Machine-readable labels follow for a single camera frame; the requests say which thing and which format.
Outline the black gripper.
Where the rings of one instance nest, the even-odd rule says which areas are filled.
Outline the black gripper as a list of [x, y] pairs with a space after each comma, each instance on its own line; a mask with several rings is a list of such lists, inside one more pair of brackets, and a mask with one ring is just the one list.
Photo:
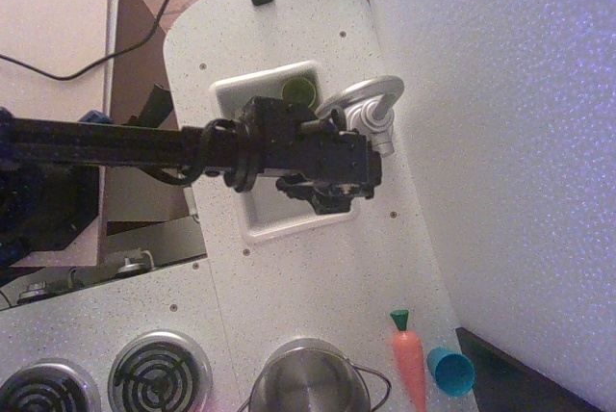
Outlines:
[[346, 128], [343, 110], [317, 117], [302, 105], [251, 98], [237, 118], [237, 191], [273, 177], [278, 191], [316, 214], [349, 213], [353, 198], [374, 196], [382, 165], [370, 141]]

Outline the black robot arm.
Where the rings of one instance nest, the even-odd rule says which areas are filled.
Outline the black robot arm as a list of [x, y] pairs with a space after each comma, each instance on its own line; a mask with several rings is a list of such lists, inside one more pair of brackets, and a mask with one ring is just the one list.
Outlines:
[[1, 115], [1, 263], [67, 248], [98, 213], [99, 170], [134, 167], [170, 186], [201, 176], [238, 193], [272, 178], [319, 215], [349, 211], [381, 182], [380, 155], [340, 110], [316, 116], [280, 99], [251, 98], [235, 119], [179, 130]]

